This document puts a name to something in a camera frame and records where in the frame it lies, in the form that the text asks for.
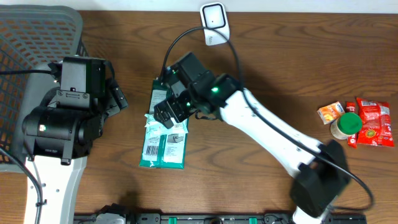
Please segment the red snack bag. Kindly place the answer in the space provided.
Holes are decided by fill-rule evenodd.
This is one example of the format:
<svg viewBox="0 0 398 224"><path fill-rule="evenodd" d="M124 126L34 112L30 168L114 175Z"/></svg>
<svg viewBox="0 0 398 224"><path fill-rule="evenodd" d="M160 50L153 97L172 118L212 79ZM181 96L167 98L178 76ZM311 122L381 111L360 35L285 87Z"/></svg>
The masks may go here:
<svg viewBox="0 0 398 224"><path fill-rule="evenodd" d="M359 106L359 117L363 123L358 133L358 144L394 147L390 104L364 98L357 98L356 101Z"/></svg>

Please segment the orange snack packet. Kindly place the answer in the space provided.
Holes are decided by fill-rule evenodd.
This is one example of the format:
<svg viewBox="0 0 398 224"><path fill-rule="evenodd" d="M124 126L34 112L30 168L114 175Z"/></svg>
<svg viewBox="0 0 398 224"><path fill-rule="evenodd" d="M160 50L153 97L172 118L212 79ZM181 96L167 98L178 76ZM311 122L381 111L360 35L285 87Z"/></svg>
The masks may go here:
<svg viewBox="0 0 398 224"><path fill-rule="evenodd" d="M330 105L321 107L317 110L323 124L330 124L334 120L345 114L345 111L339 101L332 103Z"/></svg>

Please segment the green lid jar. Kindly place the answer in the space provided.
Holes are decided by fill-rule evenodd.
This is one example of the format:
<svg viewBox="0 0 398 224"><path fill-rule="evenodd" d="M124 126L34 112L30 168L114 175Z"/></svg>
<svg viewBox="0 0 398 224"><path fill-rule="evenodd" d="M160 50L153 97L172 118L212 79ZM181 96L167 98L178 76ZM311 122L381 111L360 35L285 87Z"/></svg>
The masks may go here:
<svg viewBox="0 0 398 224"><path fill-rule="evenodd" d="M331 134L337 139L347 139L358 133L363 126L361 118L352 112L345 113L330 125Z"/></svg>

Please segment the green 3M gloves package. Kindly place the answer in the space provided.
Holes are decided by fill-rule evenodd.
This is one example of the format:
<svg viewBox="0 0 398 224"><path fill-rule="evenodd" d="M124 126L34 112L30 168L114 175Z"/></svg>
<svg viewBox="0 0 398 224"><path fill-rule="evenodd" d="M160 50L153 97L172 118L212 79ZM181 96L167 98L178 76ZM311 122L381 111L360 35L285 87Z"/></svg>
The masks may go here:
<svg viewBox="0 0 398 224"><path fill-rule="evenodd" d="M160 81L152 82L152 93L148 114L154 115L154 106L171 95L171 91L160 84ZM168 134L149 138L144 136L142 147L141 167L160 169L183 169L185 162L185 150L187 134Z"/></svg>

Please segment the pale green wipes pack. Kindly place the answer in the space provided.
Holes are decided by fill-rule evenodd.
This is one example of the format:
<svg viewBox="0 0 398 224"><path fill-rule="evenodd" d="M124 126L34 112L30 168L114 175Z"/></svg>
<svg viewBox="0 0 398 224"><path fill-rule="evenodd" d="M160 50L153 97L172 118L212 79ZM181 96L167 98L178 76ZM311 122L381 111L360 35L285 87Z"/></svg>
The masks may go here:
<svg viewBox="0 0 398 224"><path fill-rule="evenodd" d="M172 118L173 126L168 129L160 122L156 121L153 114L145 114L146 120L146 135L149 138L154 138L157 136L168 135L168 134L187 134L187 120L181 123L174 123L174 119Z"/></svg>

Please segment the red instant coffee stick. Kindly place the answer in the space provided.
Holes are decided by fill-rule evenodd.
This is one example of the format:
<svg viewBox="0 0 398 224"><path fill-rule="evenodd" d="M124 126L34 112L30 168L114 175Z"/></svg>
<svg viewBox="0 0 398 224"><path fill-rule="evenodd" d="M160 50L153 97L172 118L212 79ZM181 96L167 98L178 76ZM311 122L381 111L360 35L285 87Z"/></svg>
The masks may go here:
<svg viewBox="0 0 398 224"><path fill-rule="evenodd" d="M356 107L355 107L355 103L354 102L347 102L346 103L346 111L348 113L354 113L356 114ZM358 134L355 133L352 136L350 136L347 139L347 144L348 146L352 147L352 148L357 148L357 140L358 140Z"/></svg>

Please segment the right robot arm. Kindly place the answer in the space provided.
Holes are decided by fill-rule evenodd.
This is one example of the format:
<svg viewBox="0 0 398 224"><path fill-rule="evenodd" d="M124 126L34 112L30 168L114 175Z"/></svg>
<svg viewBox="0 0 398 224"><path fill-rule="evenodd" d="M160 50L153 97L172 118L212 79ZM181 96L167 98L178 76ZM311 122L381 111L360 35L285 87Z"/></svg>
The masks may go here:
<svg viewBox="0 0 398 224"><path fill-rule="evenodd" d="M238 128L279 161L294 181L290 197L297 208L292 223L325 223L333 202L349 184L342 146L322 144L297 131L258 102L240 82L215 76L193 53L184 55L159 77L172 94L154 107L154 118L166 128L196 111Z"/></svg>

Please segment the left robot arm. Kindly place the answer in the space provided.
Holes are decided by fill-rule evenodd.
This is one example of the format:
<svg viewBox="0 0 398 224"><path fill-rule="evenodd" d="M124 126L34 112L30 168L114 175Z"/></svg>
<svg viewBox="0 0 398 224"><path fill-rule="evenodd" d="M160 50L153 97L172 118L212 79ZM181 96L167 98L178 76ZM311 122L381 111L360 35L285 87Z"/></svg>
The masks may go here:
<svg viewBox="0 0 398 224"><path fill-rule="evenodd" d="M24 223L73 223L78 186L105 121L128 103L110 61L65 57L30 74L19 118L27 153Z"/></svg>

